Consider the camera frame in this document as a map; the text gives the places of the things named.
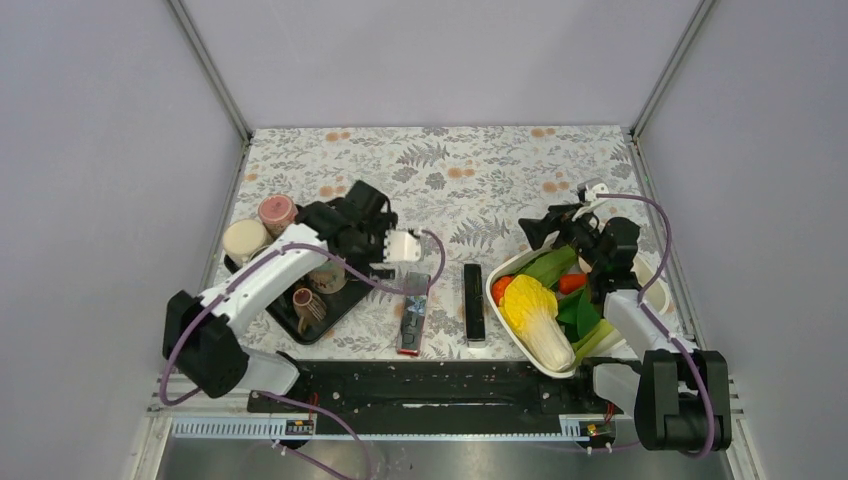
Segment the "pink speckled mug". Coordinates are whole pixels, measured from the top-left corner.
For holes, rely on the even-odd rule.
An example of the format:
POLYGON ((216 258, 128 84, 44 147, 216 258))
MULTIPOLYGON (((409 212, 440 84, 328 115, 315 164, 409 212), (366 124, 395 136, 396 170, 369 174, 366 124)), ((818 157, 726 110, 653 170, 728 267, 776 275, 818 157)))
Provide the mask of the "pink speckled mug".
POLYGON ((283 194, 266 197, 257 208, 259 220, 273 239, 281 236, 295 222, 297 214, 292 198, 283 194))

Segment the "brown ribbed mug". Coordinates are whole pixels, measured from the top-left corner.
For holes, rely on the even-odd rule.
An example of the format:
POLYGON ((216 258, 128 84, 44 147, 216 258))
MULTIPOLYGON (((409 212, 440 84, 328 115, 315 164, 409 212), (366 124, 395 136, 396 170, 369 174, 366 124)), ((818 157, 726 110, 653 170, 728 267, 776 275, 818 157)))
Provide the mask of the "brown ribbed mug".
POLYGON ((327 315, 327 307, 320 296, 302 287, 292 295, 293 308, 298 316, 297 330, 303 334, 311 326, 320 324, 327 315))

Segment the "plain cream mug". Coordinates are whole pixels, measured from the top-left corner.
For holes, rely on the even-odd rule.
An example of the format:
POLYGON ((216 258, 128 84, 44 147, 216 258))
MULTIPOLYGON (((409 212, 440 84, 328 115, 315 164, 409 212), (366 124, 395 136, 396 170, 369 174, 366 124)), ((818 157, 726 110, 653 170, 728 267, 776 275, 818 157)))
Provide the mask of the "plain cream mug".
POLYGON ((271 237, 265 226, 252 218, 232 223, 222 236, 226 256, 238 267, 248 263, 255 253, 270 243, 271 237))

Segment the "floral cream mug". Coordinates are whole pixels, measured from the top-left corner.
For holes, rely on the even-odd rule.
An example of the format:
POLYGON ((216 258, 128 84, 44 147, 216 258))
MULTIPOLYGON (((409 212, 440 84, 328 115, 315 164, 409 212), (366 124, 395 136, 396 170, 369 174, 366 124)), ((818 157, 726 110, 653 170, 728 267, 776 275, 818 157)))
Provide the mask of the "floral cream mug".
POLYGON ((337 293, 347 283, 346 270, 331 261, 310 271, 307 279, 314 290, 325 295, 337 293))

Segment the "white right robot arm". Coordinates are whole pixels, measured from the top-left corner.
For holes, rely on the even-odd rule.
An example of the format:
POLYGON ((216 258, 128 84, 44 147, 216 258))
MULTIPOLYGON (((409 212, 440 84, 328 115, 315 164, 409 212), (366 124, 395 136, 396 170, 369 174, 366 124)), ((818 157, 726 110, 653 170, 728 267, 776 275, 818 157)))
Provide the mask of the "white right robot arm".
POLYGON ((623 217, 595 226, 575 204, 552 206, 543 218, 521 218, 518 224, 532 249, 552 237, 553 246, 572 248, 591 266, 592 301, 641 363, 631 412, 641 445, 696 458, 727 449, 732 442, 727 362, 719 352, 674 335, 645 301, 632 270, 639 226, 623 217))

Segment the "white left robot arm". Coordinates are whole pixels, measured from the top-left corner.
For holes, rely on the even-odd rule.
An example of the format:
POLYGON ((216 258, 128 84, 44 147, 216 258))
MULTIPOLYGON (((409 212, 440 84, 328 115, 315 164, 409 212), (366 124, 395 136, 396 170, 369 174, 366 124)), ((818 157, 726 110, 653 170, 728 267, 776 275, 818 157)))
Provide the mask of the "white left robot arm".
POLYGON ((242 346, 240 337, 273 301, 329 260, 343 260, 354 273, 419 260, 418 235, 397 223, 388 197, 357 181, 343 197, 300 208, 292 225, 225 281, 198 295, 175 294, 163 334, 162 403, 173 403, 167 383, 178 370, 210 398, 247 389, 270 392, 288 411, 304 407, 311 387, 298 367, 279 354, 242 346))

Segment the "orange carrot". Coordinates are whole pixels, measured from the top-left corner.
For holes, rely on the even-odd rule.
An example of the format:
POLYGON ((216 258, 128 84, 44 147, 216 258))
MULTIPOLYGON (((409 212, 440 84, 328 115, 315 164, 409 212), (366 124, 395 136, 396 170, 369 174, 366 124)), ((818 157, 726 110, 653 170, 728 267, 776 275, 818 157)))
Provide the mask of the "orange carrot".
POLYGON ((588 282, 586 273, 569 273, 561 276, 557 283, 557 290, 562 295, 570 295, 584 288, 588 282))

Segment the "white oval basin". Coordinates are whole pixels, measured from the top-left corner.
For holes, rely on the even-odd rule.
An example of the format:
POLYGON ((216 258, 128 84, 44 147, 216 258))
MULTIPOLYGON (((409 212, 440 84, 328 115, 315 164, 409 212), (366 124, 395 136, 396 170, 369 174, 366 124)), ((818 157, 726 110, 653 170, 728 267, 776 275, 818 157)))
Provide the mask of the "white oval basin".
MULTIPOLYGON (((505 275, 513 275, 523 266, 525 266, 533 257, 538 254, 551 251, 550 245, 545 245, 539 250, 525 250, 523 252, 519 252, 517 255, 508 258, 501 265, 494 267, 494 269, 488 274, 484 281, 484 291, 483 291, 483 299, 486 305, 488 305, 492 310, 500 322, 500 324, 506 329, 511 340, 516 344, 517 348, 522 352, 522 354, 531 362, 531 364, 539 370, 542 374, 549 376, 554 379, 566 379, 570 378, 574 375, 577 364, 575 363, 575 353, 572 354, 568 359, 572 360, 572 362, 567 365, 568 368, 565 369, 549 369, 548 365, 539 361, 534 352, 528 349, 525 343, 522 341, 523 339, 518 336, 513 329, 511 328, 509 322, 506 320, 506 317, 502 314, 499 307, 496 307, 491 293, 490 288, 492 284, 500 277, 505 275)), ((639 253, 637 254, 634 260, 633 272, 637 276, 637 280, 639 280, 640 284, 646 283, 651 276, 656 272, 657 267, 649 263, 648 257, 639 253)), ((671 291, 668 283, 660 277, 645 294, 645 300, 649 303, 652 308, 655 310, 656 314, 660 317, 670 312, 670 305, 672 303, 671 291)), ((618 351, 620 348, 623 348, 627 341, 624 339, 624 342, 612 350, 609 354, 600 357, 609 357, 612 353, 618 351)))

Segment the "green leafy vegetable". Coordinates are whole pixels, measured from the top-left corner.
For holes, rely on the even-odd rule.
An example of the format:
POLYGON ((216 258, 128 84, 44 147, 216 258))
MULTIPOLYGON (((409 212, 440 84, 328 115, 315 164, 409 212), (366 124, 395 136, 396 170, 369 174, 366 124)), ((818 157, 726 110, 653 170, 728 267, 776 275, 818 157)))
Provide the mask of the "green leafy vegetable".
POLYGON ((519 274, 536 279, 554 293, 558 304, 555 320, 571 343, 577 343, 584 338, 601 320, 591 302, 588 282, 584 288, 570 295, 562 295, 557 290, 561 276, 577 273, 572 272, 577 262, 577 254, 572 248, 565 246, 536 255, 518 270, 519 274))

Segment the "black rectangular tray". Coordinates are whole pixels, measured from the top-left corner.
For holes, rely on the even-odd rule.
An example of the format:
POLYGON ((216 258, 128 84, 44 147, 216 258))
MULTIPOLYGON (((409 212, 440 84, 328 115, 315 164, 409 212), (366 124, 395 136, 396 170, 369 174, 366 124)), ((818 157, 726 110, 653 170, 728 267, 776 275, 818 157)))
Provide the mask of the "black rectangular tray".
MULTIPOLYGON (((307 274, 329 261, 325 255, 327 252, 331 253, 326 242, 320 240, 314 230, 295 221, 256 259, 250 260, 218 287, 207 291, 211 296, 219 294, 223 297, 213 309, 213 314, 225 317, 227 325, 240 337, 256 316, 268 311, 297 342, 306 345, 316 342, 372 290, 365 280, 347 280, 340 291, 330 295, 314 290, 307 274), (327 307, 326 318, 303 334, 297 330, 298 316, 292 303, 294 291, 302 287, 320 296, 327 307)), ((355 267, 350 261, 344 261, 360 269, 365 277, 371 273, 372 264, 355 267)))

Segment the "silver red flat box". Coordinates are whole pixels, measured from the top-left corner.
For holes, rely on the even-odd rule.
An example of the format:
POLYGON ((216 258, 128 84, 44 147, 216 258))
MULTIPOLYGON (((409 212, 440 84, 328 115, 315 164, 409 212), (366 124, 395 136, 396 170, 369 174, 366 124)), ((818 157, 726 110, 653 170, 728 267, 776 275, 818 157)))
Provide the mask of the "silver red flat box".
POLYGON ((396 342, 398 354, 411 357, 421 354, 430 281, 431 276, 424 273, 409 273, 405 278, 406 295, 396 342))

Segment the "yellow napa cabbage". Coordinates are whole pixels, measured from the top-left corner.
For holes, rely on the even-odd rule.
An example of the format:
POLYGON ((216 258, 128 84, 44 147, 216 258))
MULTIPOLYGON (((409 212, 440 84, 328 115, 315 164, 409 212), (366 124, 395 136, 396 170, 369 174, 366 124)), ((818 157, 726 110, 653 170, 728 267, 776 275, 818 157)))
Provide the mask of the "yellow napa cabbage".
POLYGON ((520 274, 512 283, 499 306, 513 331, 529 350, 549 369, 568 368, 574 353, 571 343, 559 328, 554 293, 536 279, 520 274))

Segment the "red tomato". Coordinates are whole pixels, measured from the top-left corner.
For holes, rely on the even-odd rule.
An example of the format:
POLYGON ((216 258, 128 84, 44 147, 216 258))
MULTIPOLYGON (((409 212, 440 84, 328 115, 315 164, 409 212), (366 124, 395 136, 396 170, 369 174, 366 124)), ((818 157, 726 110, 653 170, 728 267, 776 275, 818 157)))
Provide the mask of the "red tomato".
POLYGON ((504 295, 506 293, 506 289, 512 283, 514 277, 511 275, 505 275, 498 278, 491 286, 490 293, 493 299, 493 302, 496 307, 499 307, 502 303, 504 295))

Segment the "black rectangular box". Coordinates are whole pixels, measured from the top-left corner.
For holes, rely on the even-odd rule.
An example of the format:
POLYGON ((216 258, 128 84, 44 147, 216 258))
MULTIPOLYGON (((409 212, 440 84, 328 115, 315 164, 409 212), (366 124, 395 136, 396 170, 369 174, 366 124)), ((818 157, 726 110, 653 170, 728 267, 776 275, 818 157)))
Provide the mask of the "black rectangular box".
POLYGON ((463 266, 465 337, 469 348, 482 348, 486 342, 482 269, 479 264, 463 266))

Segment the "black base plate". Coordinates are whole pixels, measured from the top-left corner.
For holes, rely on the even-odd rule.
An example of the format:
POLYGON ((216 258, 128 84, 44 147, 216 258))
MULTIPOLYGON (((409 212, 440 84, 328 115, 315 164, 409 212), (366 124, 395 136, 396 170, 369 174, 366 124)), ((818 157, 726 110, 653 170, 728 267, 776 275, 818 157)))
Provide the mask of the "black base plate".
POLYGON ((288 397, 327 409, 361 436, 545 437, 624 419, 589 371, 554 379, 528 361, 303 361, 288 397))

